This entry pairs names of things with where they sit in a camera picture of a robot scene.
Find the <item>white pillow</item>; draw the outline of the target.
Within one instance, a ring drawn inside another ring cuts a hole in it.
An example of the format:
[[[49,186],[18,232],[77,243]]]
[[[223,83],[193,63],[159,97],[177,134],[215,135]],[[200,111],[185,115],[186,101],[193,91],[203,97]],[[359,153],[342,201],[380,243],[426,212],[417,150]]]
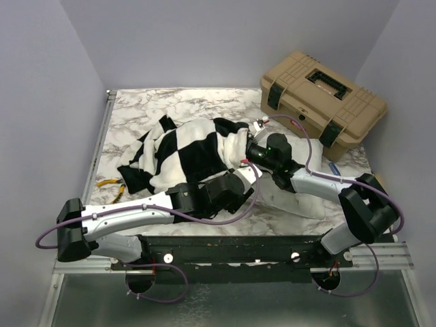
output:
[[[320,184],[309,182],[305,161],[309,151],[313,151],[314,163],[309,165],[316,170],[321,168],[322,149],[319,142],[293,139],[285,136],[292,146],[292,165],[290,169],[272,171],[256,164],[266,175],[260,179],[260,191],[257,203],[277,208],[287,213],[309,219],[320,220],[324,217],[322,199],[318,196]]]

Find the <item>black and white checkered pillowcase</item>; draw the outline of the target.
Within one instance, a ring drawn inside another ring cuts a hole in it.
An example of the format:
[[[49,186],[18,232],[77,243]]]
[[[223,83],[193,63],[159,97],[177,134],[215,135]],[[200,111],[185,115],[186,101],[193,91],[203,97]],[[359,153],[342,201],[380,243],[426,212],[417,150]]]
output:
[[[248,136],[246,122],[197,118],[177,126],[164,115],[125,150],[116,168],[130,194],[202,183],[239,167]]]

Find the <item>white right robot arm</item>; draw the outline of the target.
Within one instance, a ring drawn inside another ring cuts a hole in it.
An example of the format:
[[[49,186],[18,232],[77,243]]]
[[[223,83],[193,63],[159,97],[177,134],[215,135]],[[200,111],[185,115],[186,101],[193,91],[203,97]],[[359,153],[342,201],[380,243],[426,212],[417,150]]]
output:
[[[265,147],[249,140],[246,155],[270,172],[260,183],[265,205],[308,218],[321,216],[317,208],[321,200],[341,207],[345,221],[313,247],[313,259],[320,266],[329,266],[347,248],[374,243],[401,218],[398,206],[373,175],[339,178],[310,170],[293,160],[292,147],[282,134],[270,135]]]

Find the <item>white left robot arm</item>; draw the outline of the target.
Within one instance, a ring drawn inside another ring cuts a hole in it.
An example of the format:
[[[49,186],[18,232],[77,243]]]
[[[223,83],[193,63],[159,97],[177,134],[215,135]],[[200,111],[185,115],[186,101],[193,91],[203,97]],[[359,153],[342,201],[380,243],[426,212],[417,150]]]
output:
[[[246,167],[199,185],[181,183],[153,196],[119,204],[85,208],[80,199],[70,199],[57,217],[57,258],[75,262],[95,254],[144,268],[149,264],[150,251],[139,237],[122,236],[122,231],[185,221],[209,223],[219,211],[235,213],[258,181],[253,169]]]

